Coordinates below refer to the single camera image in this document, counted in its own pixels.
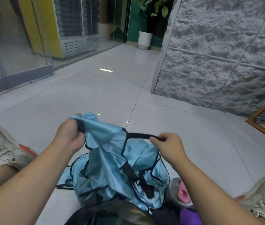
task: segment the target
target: forearm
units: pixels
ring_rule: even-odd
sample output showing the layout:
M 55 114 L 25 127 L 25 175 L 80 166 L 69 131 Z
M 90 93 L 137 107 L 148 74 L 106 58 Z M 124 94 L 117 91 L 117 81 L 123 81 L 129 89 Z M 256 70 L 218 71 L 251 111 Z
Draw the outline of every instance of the forearm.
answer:
M 2 185 L 0 224 L 35 224 L 71 156 L 67 150 L 52 143 Z
M 179 161 L 173 167 L 204 225 L 262 225 L 187 157 Z

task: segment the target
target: light blue satin cloth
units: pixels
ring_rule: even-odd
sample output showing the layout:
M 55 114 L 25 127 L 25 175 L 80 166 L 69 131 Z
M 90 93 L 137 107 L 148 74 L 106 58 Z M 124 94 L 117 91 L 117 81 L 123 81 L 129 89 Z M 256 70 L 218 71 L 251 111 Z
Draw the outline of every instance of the light blue satin cloth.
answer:
M 162 206 L 169 174 L 157 147 L 143 139 L 130 139 L 138 134 L 100 122 L 94 113 L 71 118 L 85 132 L 90 151 L 66 167 L 58 188 L 74 189 L 82 204 L 99 194 L 103 202 L 126 200 L 148 212 Z

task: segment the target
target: white flower pot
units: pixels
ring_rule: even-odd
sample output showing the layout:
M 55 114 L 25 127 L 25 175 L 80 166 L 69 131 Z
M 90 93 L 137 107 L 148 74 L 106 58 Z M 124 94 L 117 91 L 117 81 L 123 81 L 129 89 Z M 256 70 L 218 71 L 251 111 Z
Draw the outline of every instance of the white flower pot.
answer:
M 142 49 L 142 50 L 149 50 L 150 49 L 152 35 L 153 34 L 151 34 L 151 33 L 146 33 L 146 32 L 139 31 L 139 39 L 138 39 L 137 48 Z

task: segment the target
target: hand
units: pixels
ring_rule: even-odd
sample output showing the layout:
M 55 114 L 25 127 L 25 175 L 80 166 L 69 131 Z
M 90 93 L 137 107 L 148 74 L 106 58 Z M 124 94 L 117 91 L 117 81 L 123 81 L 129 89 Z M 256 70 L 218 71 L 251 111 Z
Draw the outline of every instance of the hand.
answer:
M 52 143 L 62 146 L 64 149 L 75 154 L 86 142 L 84 133 L 79 132 L 77 122 L 74 119 L 67 119 L 59 125 Z
M 150 137 L 151 143 L 158 147 L 161 156 L 172 166 L 180 164 L 181 160 L 187 158 L 186 152 L 183 148 L 183 142 L 176 133 L 161 133 L 160 138 L 166 141 L 159 141 L 155 137 Z

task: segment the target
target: person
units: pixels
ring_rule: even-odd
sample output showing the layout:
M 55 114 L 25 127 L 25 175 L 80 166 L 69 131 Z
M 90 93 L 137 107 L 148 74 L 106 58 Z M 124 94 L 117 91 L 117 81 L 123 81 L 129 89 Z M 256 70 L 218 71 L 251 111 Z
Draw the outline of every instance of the person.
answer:
M 265 196 L 259 192 L 265 189 L 265 178 L 237 202 L 190 161 L 176 133 L 164 132 L 159 137 L 166 141 L 150 141 L 185 183 L 204 225 L 265 224 Z M 0 224 L 35 224 L 71 157 L 85 141 L 76 121 L 67 119 L 37 156 L 0 127 Z

